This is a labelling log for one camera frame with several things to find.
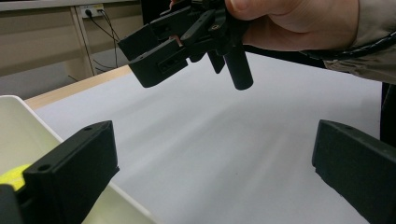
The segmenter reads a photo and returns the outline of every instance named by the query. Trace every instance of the human hand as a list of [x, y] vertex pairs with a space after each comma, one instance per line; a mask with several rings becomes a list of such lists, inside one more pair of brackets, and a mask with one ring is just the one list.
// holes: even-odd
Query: human hand
[[359, 0], [225, 0], [251, 21], [244, 44], [262, 49], [345, 49], [356, 38]]

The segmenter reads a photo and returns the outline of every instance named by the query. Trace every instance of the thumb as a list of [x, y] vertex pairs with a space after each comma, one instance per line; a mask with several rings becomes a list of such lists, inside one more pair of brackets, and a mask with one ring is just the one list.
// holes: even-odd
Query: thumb
[[225, 0], [228, 11], [237, 19], [251, 21], [261, 16], [286, 14], [300, 1], [290, 0]]

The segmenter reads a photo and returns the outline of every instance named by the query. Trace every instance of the electrical socket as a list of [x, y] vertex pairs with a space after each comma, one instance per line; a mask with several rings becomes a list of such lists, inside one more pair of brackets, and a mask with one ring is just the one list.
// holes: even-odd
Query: electrical socket
[[101, 9], [104, 10], [105, 8], [103, 7], [103, 4], [94, 4], [94, 5], [80, 6], [79, 9], [81, 10], [82, 18], [89, 18], [89, 16], [86, 13], [86, 10], [89, 10], [93, 17], [101, 17], [103, 16], [103, 14], [99, 12], [99, 10]]

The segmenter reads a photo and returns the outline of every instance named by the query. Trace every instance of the white tabletop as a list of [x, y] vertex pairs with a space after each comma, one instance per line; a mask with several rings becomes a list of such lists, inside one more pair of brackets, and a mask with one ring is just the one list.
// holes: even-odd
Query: white tabletop
[[381, 83], [248, 60], [255, 83], [246, 91], [204, 57], [150, 89], [131, 74], [35, 112], [62, 138], [113, 120], [113, 181], [163, 223], [367, 223], [311, 157], [320, 119], [379, 136]]

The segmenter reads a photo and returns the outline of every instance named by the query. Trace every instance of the sleeve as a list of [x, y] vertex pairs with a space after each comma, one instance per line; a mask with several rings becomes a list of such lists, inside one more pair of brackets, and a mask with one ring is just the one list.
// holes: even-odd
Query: sleeve
[[[359, 28], [352, 48], [396, 31], [396, 0], [360, 0], [359, 11]], [[335, 71], [396, 84], [396, 45], [364, 57], [324, 63]]]

